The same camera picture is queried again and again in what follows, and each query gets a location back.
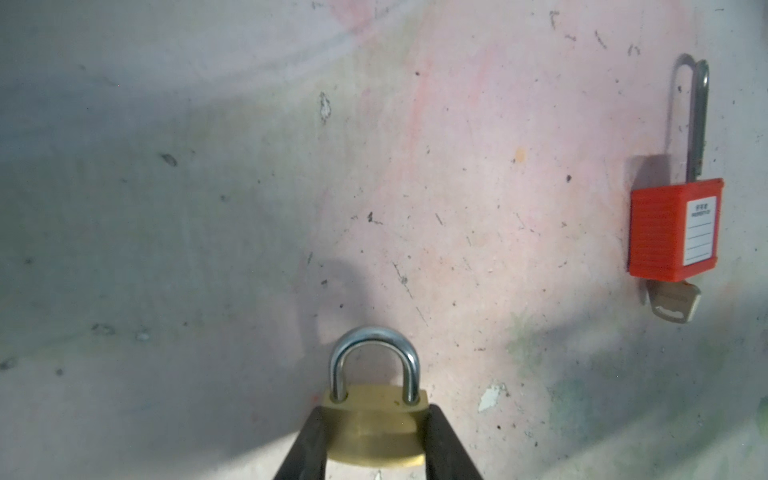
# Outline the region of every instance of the gold padlock body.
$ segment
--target gold padlock body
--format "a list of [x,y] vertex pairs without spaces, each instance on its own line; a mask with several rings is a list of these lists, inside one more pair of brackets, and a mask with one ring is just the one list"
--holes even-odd
[[424,465],[427,392],[419,390],[419,403],[402,401],[402,387],[350,385],[341,403],[323,401],[328,458],[373,468]]

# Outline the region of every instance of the red ridged plastic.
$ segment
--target red ridged plastic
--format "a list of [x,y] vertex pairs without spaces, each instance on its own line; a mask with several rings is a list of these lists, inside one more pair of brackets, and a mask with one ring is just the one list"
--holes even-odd
[[[717,232],[724,185],[722,178],[715,178],[632,192],[630,275],[679,282],[713,269],[717,264]],[[684,266],[687,204],[708,197],[717,197],[712,257]]]

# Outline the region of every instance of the red padlock body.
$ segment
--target red padlock body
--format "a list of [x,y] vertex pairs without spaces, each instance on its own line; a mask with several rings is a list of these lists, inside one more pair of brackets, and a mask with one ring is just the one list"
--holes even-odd
[[714,178],[632,192],[630,275],[679,282],[713,269],[724,185]]

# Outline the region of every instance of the white chipped spot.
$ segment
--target white chipped spot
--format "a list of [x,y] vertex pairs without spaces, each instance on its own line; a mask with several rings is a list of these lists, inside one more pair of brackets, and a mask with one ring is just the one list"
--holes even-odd
[[323,121],[323,125],[331,116],[331,100],[328,99],[326,92],[320,92],[320,120]]
[[498,397],[502,396],[502,392],[507,391],[507,386],[503,383],[498,385],[491,385],[485,390],[485,393],[480,397],[480,405],[478,405],[478,413],[495,407],[498,403]]

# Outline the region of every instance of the yellow stain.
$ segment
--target yellow stain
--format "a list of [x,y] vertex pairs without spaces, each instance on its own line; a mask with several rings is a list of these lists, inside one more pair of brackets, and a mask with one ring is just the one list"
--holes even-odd
[[515,163],[521,164],[525,161],[525,149],[523,147],[518,147],[518,149],[515,151]]

